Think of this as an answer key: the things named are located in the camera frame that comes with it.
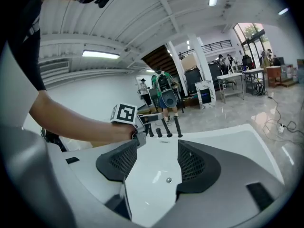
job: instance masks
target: ceiling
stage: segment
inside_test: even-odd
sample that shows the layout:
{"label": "ceiling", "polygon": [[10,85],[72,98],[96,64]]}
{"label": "ceiling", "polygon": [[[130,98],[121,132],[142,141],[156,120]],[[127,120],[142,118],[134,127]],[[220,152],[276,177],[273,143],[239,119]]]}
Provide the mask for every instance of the ceiling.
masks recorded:
{"label": "ceiling", "polygon": [[[68,61],[68,72],[116,69],[129,73],[148,69],[141,60],[169,40],[187,32],[237,22],[276,25],[284,8],[279,0],[110,0],[94,3],[45,0],[40,17],[39,62]],[[119,59],[81,57],[84,49],[117,53]]]}

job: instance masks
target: glossy floor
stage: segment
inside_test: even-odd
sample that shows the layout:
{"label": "glossy floor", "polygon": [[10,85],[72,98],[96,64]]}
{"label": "glossy floor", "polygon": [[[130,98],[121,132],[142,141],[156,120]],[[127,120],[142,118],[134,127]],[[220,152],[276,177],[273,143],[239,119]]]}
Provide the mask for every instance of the glossy floor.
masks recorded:
{"label": "glossy floor", "polygon": [[[290,121],[294,121],[297,124],[297,129],[304,131],[304,107],[301,109],[304,100],[304,87],[301,85],[290,88],[280,86],[267,88],[267,91],[268,95],[279,103],[280,122],[287,125]],[[270,131],[265,127],[266,121],[279,119],[280,115],[276,108],[276,102],[267,96],[253,96],[250,94],[245,94],[244,100],[237,96],[228,96],[226,104],[224,104],[220,100],[219,92],[217,92],[215,107],[205,110],[200,110],[199,107],[187,107],[185,113],[179,111],[179,123],[182,133],[216,130],[245,123],[250,124],[270,149],[281,170],[285,185],[289,188],[297,182],[302,174],[304,139],[300,133],[290,133],[286,129],[284,129],[283,134],[279,134],[277,127],[272,124],[275,121],[269,121],[270,123],[266,124]],[[169,129],[172,133],[176,133],[173,119],[171,123]],[[152,125],[154,134],[156,134],[156,128],[161,128],[162,134],[166,134],[161,121],[156,122],[156,124]],[[297,144],[284,141],[287,139],[297,142]]]}

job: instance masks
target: metal table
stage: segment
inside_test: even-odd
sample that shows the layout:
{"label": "metal table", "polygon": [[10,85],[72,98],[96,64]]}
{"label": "metal table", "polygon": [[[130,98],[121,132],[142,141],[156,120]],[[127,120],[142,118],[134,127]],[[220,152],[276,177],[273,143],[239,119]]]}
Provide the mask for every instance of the metal table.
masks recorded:
{"label": "metal table", "polygon": [[[241,79],[241,83],[242,83],[242,90],[238,89],[238,84],[236,82],[236,90],[232,87],[233,92],[230,93],[225,93],[225,89],[224,89],[224,83],[235,78],[235,77],[240,77]],[[222,95],[224,96],[224,103],[226,103],[226,96],[228,95],[238,95],[240,93],[242,93],[243,95],[243,99],[244,99],[244,88],[243,88],[243,74],[242,73],[235,73],[235,74],[226,74],[226,75],[221,75],[221,76],[217,76],[218,79],[218,85],[219,85],[219,91],[220,91],[220,97],[222,99]]]}
{"label": "metal table", "polygon": [[257,81],[252,80],[251,76],[253,75],[257,75],[258,73],[262,73],[263,75],[263,85],[264,85],[264,89],[265,89],[265,73],[264,73],[264,69],[262,68],[255,68],[255,69],[251,69],[251,70],[247,70],[244,71],[244,75],[245,75],[245,88],[246,88],[246,93],[249,91],[251,91],[251,94],[254,94],[254,83],[256,83]]}

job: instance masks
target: shorts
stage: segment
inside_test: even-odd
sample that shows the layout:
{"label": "shorts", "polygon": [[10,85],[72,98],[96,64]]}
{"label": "shorts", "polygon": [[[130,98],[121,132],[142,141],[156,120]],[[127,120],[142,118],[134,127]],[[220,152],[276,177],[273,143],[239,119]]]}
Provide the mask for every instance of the shorts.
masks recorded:
{"label": "shorts", "polygon": [[161,109],[168,109],[168,107],[166,106],[166,104],[164,103],[162,96],[158,97],[159,101],[160,101],[160,107]]}

